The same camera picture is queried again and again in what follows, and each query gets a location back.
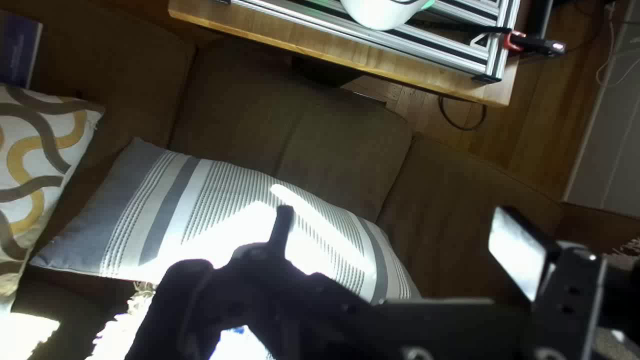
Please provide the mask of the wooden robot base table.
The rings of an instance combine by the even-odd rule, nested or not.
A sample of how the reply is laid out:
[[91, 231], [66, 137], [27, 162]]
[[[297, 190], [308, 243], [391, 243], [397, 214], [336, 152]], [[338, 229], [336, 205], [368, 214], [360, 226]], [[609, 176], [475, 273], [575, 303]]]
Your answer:
[[505, 54], [498, 56], [501, 77], [495, 79], [468, 57], [445, 56], [442, 50], [437, 60], [420, 57], [405, 50], [405, 37], [397, 47], [364, 39], [362, 26], [344, 17], [339, 26], [308, 17], [286, 0], [167, 0], [167, 13], [205, 30], [483, 105], [505, 108], [517, 73], [517, 64]]

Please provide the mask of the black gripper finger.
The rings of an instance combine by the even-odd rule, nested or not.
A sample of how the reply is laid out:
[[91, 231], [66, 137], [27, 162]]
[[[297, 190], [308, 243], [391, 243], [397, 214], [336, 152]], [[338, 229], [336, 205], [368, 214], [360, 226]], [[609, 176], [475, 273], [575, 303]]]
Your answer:
[[272, 254], [276, 254], [276, 255], [284, 254], [292, 223], [293, 223], [293, 208], [286, 205], [286, 204], [278, 205], [273, 227], [272, 227], [272, 234], [268, 239]]

